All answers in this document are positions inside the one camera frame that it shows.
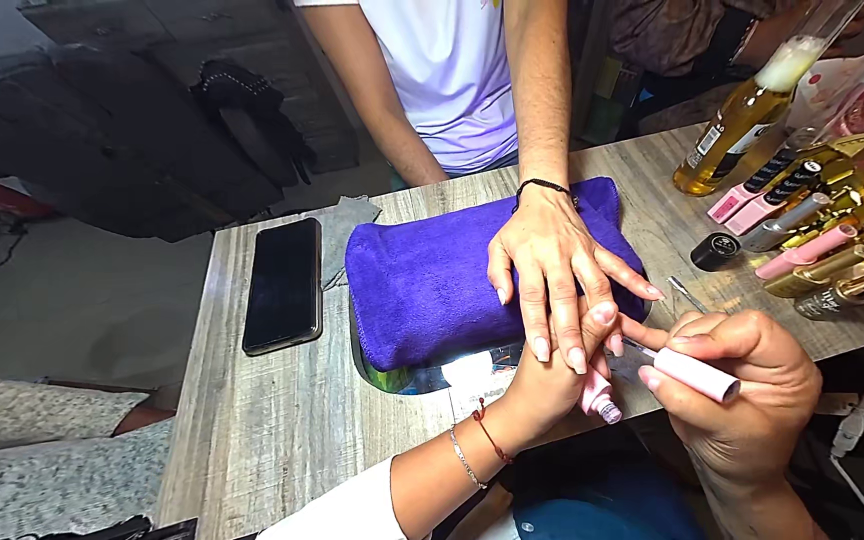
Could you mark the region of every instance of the red string bracelet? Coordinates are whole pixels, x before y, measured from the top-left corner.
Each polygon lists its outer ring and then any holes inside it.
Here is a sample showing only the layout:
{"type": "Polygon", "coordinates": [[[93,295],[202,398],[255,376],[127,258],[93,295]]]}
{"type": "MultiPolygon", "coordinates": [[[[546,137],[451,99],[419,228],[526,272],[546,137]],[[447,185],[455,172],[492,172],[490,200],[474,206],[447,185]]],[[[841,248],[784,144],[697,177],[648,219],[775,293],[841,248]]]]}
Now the red string bracelet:
{"type": "Polygon", "coordinates": [[[509,457],[509,455],[506,452],[502,451],[502,448],[498,447],[498,444],[496,444],[496,441],[492,440],[492,436],[489,435],[489,432],[486,430],[485,424],[482,423],[482,419],[486,417],[486,399],[485,398],[479,398],[479,407],[481,407],[482,409],[472,411],[472,418],[476,422],[479,423],[479,426],[482,428],[482,433],[486,435],[488,442],[492,443],[492,448],[495,448],[495,455],[498,456],[498,459],[502,460],[502,462],[505,463],[506,465],[511,464],[512,458],[509,457]]]}

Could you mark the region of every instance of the black bracelet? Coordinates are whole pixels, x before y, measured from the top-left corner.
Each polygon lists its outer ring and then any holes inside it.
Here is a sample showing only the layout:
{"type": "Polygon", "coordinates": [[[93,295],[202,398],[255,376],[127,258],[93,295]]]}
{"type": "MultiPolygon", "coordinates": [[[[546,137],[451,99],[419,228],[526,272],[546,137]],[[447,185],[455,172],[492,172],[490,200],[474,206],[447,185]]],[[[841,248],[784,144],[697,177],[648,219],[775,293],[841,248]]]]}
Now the black bracelet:
{"type": "Polygon", "coordinates": [[[543,188],[549,188],[551,190],[556,190],[559,193],[564,193],[564,194],[570,196],[572,199],[572,206],[575,207],[575,210],[577,210],[577,211],[579,210],[579,198],[576,197],[575,195],[572,195],[570,190],[565,189],[561,185],[558,185],[558,183],[549,181],[547,179],[531,178],[531,179],[526,179],[525,181],[523,181],[522,185],[520,185],[518,187],[518,190],[515,191],[515,207],[511,209],[512,214],[515,214],[516,211],[519,209],[519,200],[522,198],[522,190],[530,184],[535,184],[536,186],[542,186],[543,188]]]}

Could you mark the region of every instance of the black jar lid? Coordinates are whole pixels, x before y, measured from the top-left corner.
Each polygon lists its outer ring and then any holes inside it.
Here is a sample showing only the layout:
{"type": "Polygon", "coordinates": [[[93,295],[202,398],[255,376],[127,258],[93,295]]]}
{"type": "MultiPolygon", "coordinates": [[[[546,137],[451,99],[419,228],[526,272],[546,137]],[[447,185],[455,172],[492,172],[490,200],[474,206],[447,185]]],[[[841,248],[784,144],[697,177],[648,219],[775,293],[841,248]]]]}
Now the black jar lid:
{"type": "Polygon", "coordinates": [[[705,272],[715,272],[738,255],[738,240],[725,232],[713,232],[689,254],[692,264],[705,272]]]}

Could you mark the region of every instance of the purple towel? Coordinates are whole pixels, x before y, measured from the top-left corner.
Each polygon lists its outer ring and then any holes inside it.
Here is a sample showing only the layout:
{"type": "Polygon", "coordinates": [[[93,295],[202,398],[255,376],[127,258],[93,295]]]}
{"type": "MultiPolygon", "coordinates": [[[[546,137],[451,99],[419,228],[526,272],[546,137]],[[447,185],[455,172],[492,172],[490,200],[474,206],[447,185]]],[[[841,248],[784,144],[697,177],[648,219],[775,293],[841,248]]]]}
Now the purple towel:
{"type": "MultiPolygon", "coordinates": [[[[587,179],[571,190],[595,240],[642,273],[642,261],[618,230],[612,179],[587,179]]],[[[359,343],[376,370],[440,361],[524,337],[519,296],[500,304],[486,277],[487,246],[515,203],[509,197],[400,225],[355,227],[345,271],[359,343]]],[[[614,282],[612,294],[622,313],[644,320],[641,299],[614,282]]]]}

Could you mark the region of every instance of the black smartphone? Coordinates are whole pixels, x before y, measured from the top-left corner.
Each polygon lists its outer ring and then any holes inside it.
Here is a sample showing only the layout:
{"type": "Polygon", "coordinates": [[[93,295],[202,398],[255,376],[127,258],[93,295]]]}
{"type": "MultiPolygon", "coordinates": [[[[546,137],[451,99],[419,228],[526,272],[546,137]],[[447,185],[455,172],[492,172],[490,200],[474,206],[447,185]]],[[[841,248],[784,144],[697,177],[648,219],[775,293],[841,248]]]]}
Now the black smartphone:
{"type": "Polygon", "coordinates": [[[306,218],[255,236],[242,350],[261,355],[322,334],[322,225],[306,218]]]}

